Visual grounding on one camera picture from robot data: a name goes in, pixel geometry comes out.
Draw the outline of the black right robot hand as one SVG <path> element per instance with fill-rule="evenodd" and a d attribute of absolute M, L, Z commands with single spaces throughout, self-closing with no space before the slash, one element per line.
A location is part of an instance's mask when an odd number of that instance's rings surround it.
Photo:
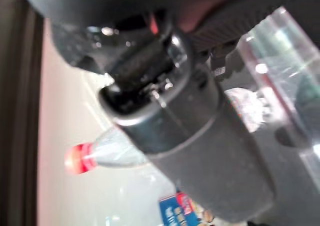
<path fill-rule="evenodd" d="M 320 0 L 28 0 L 117 133 L 230 223 L 320 223 Z"/>

